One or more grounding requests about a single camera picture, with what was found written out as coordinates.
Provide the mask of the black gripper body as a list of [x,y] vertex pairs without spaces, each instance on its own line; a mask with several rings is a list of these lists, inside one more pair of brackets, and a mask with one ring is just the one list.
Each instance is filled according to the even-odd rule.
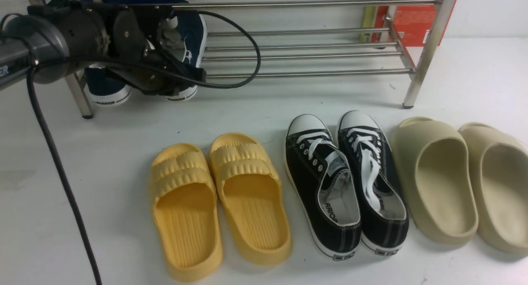
[[157,75],[146,69],[151,66],[179,75],[175,56],[161,44],[161,23],[172,11],[172,7],[146,6],[119,10],[109,21],[111,43],[107,54],[111,58],[135,63],[137,66],[103,62],[98,65],[108,68],[117,79],[145,95],[165,97],[175,91],[183,81]]

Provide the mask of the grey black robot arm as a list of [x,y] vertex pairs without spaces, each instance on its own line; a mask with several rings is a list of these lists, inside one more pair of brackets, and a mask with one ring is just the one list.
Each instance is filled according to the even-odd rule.
[[49,84],[92,64],[102,64],[117,82],[145,95],[169,95],[204,82],[204,69],[175,58],[161,45],[170,6],[113,5],[67,1],[29,6],[1,23],[1,86],[34,71]]

